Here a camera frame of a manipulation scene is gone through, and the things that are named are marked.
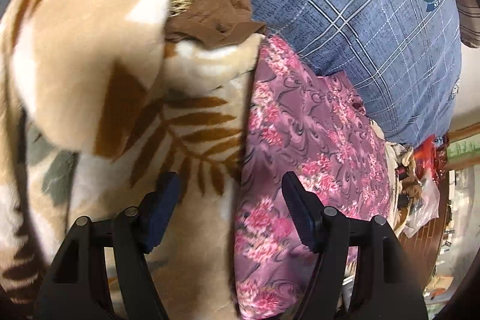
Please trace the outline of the blue plaid pillow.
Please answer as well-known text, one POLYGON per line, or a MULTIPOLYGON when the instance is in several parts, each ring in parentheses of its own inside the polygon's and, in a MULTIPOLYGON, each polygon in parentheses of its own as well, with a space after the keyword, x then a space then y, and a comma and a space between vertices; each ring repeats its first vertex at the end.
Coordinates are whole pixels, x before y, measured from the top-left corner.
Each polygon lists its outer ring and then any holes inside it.
POLYGON ((461 71, 455 0, 252 0, 257 20, 318 75, 344 71, 388 140, 451 123, 461 71))

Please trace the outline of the beige leaf-print fleece blanket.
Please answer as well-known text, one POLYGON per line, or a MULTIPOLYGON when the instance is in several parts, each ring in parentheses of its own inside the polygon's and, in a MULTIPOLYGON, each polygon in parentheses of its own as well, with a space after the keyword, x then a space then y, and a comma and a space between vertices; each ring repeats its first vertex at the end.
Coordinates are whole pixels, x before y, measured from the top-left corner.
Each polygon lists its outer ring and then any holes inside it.
POLYGON ((263 33, 207 49, 164 27, 191 0, 10 0, 1 17, 1 316, 30 317, 81 216, 181 187, 146 263, 171 319, 237 319, 233 223, 263 33))

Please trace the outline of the dark striped cloth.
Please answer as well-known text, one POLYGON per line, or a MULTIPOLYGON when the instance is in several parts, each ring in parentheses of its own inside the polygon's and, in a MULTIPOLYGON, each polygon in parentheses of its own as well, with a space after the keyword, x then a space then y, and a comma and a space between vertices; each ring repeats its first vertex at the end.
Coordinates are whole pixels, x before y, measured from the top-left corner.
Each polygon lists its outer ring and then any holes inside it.
POLYGON ((460 17, 461 42, 472 49, 480 46, 479 4, 476 0, 456 0, 460 17))

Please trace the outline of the pink floral garment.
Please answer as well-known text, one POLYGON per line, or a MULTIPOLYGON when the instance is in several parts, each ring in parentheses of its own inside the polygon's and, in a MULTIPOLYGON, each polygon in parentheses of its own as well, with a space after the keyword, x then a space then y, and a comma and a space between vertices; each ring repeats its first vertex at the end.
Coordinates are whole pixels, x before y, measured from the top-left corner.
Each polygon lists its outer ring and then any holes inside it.
POLYGON ((295 305, 317 260, 281 194, 285 173, 349 218, 391 212, 385 141, 346 73, 317 76, 277 36, 259 53, 234 222, 243 319, 267 319, 295 305))

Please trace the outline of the red plastic bag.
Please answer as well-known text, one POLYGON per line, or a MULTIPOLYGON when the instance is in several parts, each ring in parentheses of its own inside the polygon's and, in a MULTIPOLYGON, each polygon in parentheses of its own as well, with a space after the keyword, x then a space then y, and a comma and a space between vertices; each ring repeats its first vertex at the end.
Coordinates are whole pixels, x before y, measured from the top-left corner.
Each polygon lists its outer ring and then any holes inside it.
POLYGON ((447 134, 431 135, 414 150, 415 172, 418 179, 421 179, 427 170, 431 171, 433 182, 436 184, 444 179, 448 162, 448 145, 447 134))

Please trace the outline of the brown knit garment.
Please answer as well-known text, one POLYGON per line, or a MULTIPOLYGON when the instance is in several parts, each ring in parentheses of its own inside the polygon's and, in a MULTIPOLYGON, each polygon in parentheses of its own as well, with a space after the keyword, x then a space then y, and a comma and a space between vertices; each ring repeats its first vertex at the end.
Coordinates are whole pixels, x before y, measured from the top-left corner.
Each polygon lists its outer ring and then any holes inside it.
POLYGON ((170 16, 164 27, 167 40, 196 40, 207 49, 240 44, 265 24, 252 19, 251 0, 191 0, 186 10, 170 16))

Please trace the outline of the white plastic bag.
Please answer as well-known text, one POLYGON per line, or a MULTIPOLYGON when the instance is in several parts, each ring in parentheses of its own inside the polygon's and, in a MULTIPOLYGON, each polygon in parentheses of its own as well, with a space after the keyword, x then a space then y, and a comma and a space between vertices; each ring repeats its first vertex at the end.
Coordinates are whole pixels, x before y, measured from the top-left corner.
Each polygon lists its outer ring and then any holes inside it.
POLYGON ((432 219, 439 217, 440 192, 432 171, 427 168, 419 182, 421 194, 414 197, 403 233, 411 239, 432 219))

